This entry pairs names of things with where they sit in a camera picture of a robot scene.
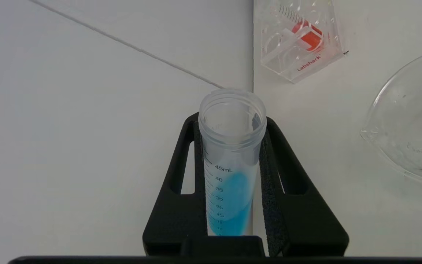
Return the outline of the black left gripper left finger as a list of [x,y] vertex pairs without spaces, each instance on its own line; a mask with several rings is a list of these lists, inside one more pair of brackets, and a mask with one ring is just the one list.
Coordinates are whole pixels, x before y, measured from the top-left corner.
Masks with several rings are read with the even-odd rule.
[[[195,191],[181,194],[189,146],[194,147]],[[142,235],[147,256],[178,256],[189,238],[207,236],[206,186],[198,113],[181,129],[169,168]]]

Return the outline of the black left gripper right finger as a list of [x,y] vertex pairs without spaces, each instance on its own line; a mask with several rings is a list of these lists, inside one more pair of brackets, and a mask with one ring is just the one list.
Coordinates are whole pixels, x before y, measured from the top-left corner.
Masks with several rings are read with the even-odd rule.
[[349,236],[274,120],[260,150],[263,220],[270,257],[343,257]]

